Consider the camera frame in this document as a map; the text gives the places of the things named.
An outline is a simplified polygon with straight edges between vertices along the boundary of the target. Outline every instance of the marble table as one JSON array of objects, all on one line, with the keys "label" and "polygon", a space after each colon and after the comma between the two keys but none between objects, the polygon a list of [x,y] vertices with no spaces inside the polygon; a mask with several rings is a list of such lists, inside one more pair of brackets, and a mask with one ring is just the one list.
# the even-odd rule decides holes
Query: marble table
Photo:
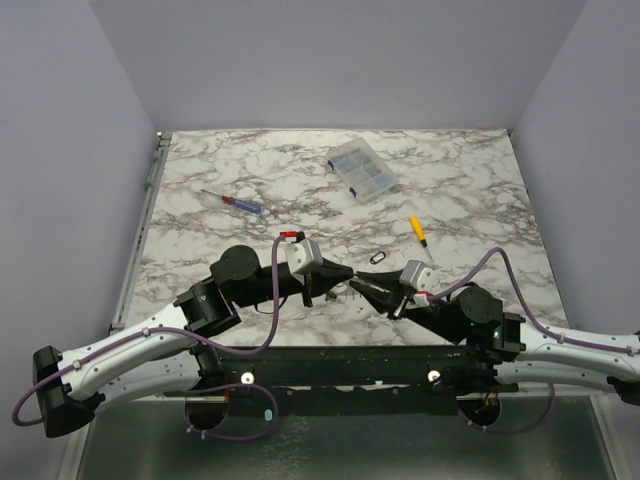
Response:
[{"label": "marble table", "polygon": [[[363,137],[399,176],[399,185],[359,205],[331,172],[327,151]],[[201,188],[260,203],[262,216],[223,204]],[[269,265],[274,237],[304,230],[323,256],[355,270],[391,271],[424,260],[408,218],[417,215],[438,264],[433,291],[463,276],[492,246],[504,247],[525,298],[541,320],[567,326],[562,303],[507,133],[496,131],[250,130],[173,135],[144,246],[127,325],[155,313],[209,275],[236,244]],[[383,250],[376,266],[369,258]],[[522,314],[504,266],[494,257],[477,282]],[[378,315],[346,286],[335,302],[299,296],[282,309],[274,345],[443,344],[408,320]],[[271,304],[263,304],[270,311]],[[242,323],[217,340],[257,345],[271,317],[240,310]]]}]

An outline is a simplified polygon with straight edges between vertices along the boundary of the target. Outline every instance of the wall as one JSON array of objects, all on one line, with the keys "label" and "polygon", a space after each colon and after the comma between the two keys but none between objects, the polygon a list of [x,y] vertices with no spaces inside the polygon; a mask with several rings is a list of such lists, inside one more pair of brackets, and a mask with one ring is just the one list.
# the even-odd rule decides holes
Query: wall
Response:
[{"label": "wall", "polygon": [[3,2],[0,63],[0,477],[54,479],[64,440],[11,409],[35,350],[106,334],[155,129],[85,0]]},{"label": "wall", "polygon": [[[640,330],[640,3],[588,2],[512,141],[570,323]],[[614,402],[640,478],[640,410]]]},{"label": "wall", "polygon": [[163,130],[514,127],[583,0],[90,0]]}]

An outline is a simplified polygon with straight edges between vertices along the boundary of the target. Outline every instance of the table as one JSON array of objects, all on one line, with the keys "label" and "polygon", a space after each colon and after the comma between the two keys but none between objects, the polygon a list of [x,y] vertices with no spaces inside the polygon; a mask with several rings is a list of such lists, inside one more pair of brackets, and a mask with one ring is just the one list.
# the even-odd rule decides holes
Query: table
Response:
[{"label": "table", "polygon": [[[359,205],[324,156],[363,137],[399,176],[399,185]],[[262,205],[255,216],[200,192],[218,190]],[[173,135],[127,325],[152,315],[192,284],[229,247],[246,244],[269,265],[282,230],[304,230],[323,256],[362,271],[402,269],[424,260],[408,218],[417,215],[438,263],[432,291],[453,283],[492,246],[504,247],[534,314],[567,326],[509,137],[504,130],[249,130]],[[369,258],[383,250],[376,266]],[[494,257],[476,277],[505,309],[523,314],[504,266]],[[442,338],[408,320],[391,321],[346,287],[337,302],[299,296],[283,307],[274,345],[437,345]],[[270,311],[271,304],[261,306]],[[239,311],[242,323],[217,337],[262,343],[269,315]]]}]

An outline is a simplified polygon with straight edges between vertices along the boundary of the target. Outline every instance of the purple cable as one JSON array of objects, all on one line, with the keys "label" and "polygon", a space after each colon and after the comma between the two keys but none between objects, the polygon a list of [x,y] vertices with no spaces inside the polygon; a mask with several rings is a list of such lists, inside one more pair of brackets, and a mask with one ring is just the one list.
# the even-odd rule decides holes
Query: purple cable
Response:
[{"label": "purple cable", "polygon": [[[285,238],[286,237],[284,237],[283,235],[278,236],[275,239],[275,241],[273,242],[273,247],[271,248],[271,282],[273,284],[273,321],[271,323],[271,331],[269,332],[269,335],[267,336],[267,339],[265,340],[265,342],[262,345],[260,345],[259,347],[256,347],[256,348],[252,348],[251,350],[239,350],[239,349],[236,349],[236,348],[225,347],[224,345],[220,345],[219,343],[216,343],[216,342],[214,342],[212,340],[209,340],[208,338],[203,337],[201,335],[198,335],[197,333],[189,332],[187,330],[182,330],[182,329],[179,329],[179,328],[172,328],[172,327],[150,328],[149,329],[149,334],[152,334],[152,333],[176,333],[176,334],[179,334],[179,335],[184,335],[185,337],[193,338],[194,340],[196,340],[196,341],[198,341],[200,343],[204,343],[206,345],[209,345],[210,347],[217,348],[218,350],[221,350],[221,351],[226,352],[226,353],[234,354],[234,355],[255,355],[257,353],[260,353],[260,352],[266,350],[267,347],[269,347],[269,345],[273,341],[273,338],[276,336],[276,331],[278,329],[278,320],[280,318],[280,311],[279,311],[280,310],[279,309],[279,304],[280,304],[280,285],[278,283],[278,245]],[[90,353],[89,355],[87,355],[86,357],[81,358],[78,361],[80,362],[80,365],[84,365],[84,364],[90,362],[91,360],[93,360],[94,358],[99,357],[100,355],[103,355],[103,354],[113,350],[114,348],[119,347],[120,345],[128,343],[131,340],[134,340],[134,339],[142,337],[142,336],[144,336],[144,333],[142,332],[142,330],[140,330],[138,332],[134,332],[129,336],[123,337],[120,340],[117,340],[117,341],[115,341],[114,343],[112,343],[110,345],[102,347],[102,348],[96,350],[93,353]],[[36,419],[36,420],[21,420],[20,419],[20,410],[22,409],[22,407],[24,406],[26,401],[29,398],[31,398],[31,396],[33,394],[35,394],[38,390],[40,390],[42,387],[44,387],[48,383],[52,382],[53,380],[55,380],[57,378],[60,378],[63,375],[66,375],[67,373],[69,373],[74,368],[75,367],[73,365],[69,365],[69,366],[63,368],[62,370],[59,370],[56,373],[53,373],[53,374],[49,375],[48,377],[43,378],[42,380],[37,382],[33,387],[29,388],[29,390],[27,390],[20,397],[20,399],[18,400],[16,405],[13,407],[13,411],[11,413],[11,420],[13,421],[13,423],[15,425],[17,425],[18,427],[30,427],[32,425],[37,425],[39,423],[42,423],[44,421],[43,418],[39,418],[39,419]],[[258,388],[259,390],[264,389],[264,391],[266,391],[266,389],[264,387],[261,387],[259,385],[255,385],[254,388]],[[275,401],[276,401],[275,398],[270,393],[267,392],[267,394],[270,397],[270,399],[274,402],[275,411],[277,412],[278,411],[278,407],[277,407],[277,404],[275,404]]]},{"label": "purple cable", "polygon": [[495,430],[491,427],[482,427],[477,423],[473,423],[471,420],[469,420],[469,417],[467,417],[462,410],[459,410],[460,416],[467,420],[467,425],[469,425],[471,428],[475,428],[476,430],[480,430],[484,433],[492,433],[494,435],[518,435],[520,433],[527,433],[544,424],[547,420],[549,420],[549,418],[551,418],[551,415],[553,415],[553,412],[556,409],[556,389],[552,383],[549,384],[549,389],[549,403],[547,404],[547,408],[545,409],[544,413],[535,422],[527,425],[526,427],[517,428],[515,430]]},{"label": "purple cable", "polygon": [[448,287],[447,289],[445,289],[440,293],[428,296],[427,300],[430,302],[435,300],[440,300],[441,298],[444,298],[447,295],[455,292],[459,288],[464,287],[465,284],[468,283],[473,277],[475,277],[478,274],[478,272],[482,269],[482,267],[484,267],[487,261],[496,253],[499,253],[502,256],[504,265],[505,267],[507,267],[507,273],[509,274],[511,285],[513,286],[513,290],[516,292],[516,296],[520,301],[520,305],[522,305],[522,308],[524,309],[527,317],[529,318],[529,320],[537,330],[544,333],[545,335],[550,336],[554,340],[565,341],[566,343],[571,343],[573,345],[579,345],[581,347],[588,347],[588,348],[595,348],[597,350],[605,350],[607,352],[629,353],[628,349],[624,347],[614,347],[612,345],[603,345],[600,343],[587,342],[585,340],[578,340],[575,338],[568,338],[568,337],[564,337],[564,340],[563,340],[560,334],[554,333],[551,330],[543,327],[540,324],[540,322],[536,320],[536,317],[533,316],[533,313],[531,312],[529,305],[527,305],[527,302],[525,301],[524,296],[522,295],[522,291],[520,290],[520,286],[518,285],[518,281],[516,280],[516,276],[513,273],[513,268],[511,267],[511,262],[509,261],[507,252],[505,252],[504,249],[502,249],[501,247],[493,247],[484,255],[484,257],[482,257],[482,259],[478,262],[478,264],[475,267],[473,267],[471,271],[467,273],[461,280],[458,280],[456,283],[454,283],[453,285],[451,285],[450,287]]},{"label": "purple cable", "polygon": [[266,430],[264,430],[264,431],[262,431],[260,433],[254,433],[254,434],[251,434],[251,435],[246,435],[244,437],[235,437],[235,436],[231,436],[231,435],[223,435],[221,433],[213,433],[213,432],[210,432],[208,430],[198,430],[197,428],[195,428],[191,424],[191,419],[189,418],[189,413],[185,412],[185,420],[187,421],[187,424],[189,425],[189,430],[187,430],[187,432],[193,430],[194,432],[199,433],[201,435],[206,435],[207,437],[217,438],[218,440],[230,440],[232,442],[250,442],[252,440],[258,440],[260,438],[263,438],[263,437],[266,437],[267,435],[272,434],[278,428],[278,423],[277,423],[277,421],[278,421],[278,402],[276,401],[276,398],[273,396],[273,394],[269,390],[264,388],[262,385],[245,384],[245,383],[231,383],[229,385],[222,385],[220,387],[205,388],[203,390],[192,390],[191,392],[189,392],[189,395],[187,395],[187,396],[194,396],[196,394],[199,395],[199,394],[202,394],[202,393],[220,392],[222,390],[227,390],[229,388],[244,388],[244,387],[255,388],[257,390],[260,390],[267,397],[269,397],[269,400],[271,400],[271,403],[273,404],[273,419],[271,420],[272,424],[271,424],[271,426],[269,426],[269,428],[267,428]]}]

